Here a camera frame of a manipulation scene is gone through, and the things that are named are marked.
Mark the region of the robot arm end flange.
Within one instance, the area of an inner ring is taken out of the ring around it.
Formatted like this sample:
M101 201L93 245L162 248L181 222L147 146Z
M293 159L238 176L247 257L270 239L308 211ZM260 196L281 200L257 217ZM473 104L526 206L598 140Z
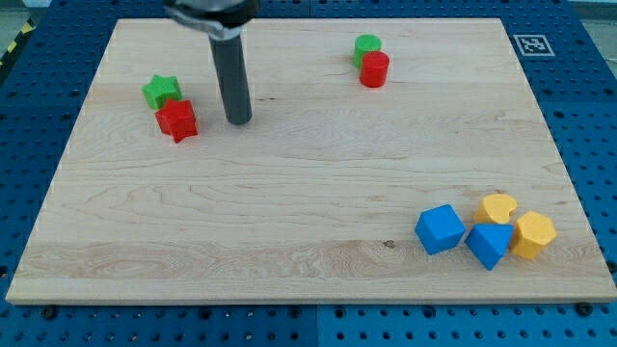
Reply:
M162 5L178 24L214 40L236 38L260 11L259 0L163 0Z

